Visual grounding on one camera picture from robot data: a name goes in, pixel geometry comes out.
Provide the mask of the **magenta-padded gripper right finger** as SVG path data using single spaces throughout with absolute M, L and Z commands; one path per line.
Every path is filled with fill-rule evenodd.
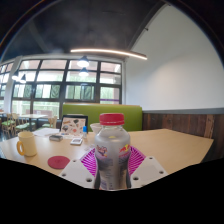
M 143 187 L 168 175 L 153 156 L 145 156 L 135 147 L 131 147 L 128 172 L 132 188 Z

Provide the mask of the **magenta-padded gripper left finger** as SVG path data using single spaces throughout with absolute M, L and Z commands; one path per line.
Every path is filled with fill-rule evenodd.
M 90 148 L 80 159 L 71 160 L 59 176 L 84 188 L 93 189 L 97 175 L 95 149 Z

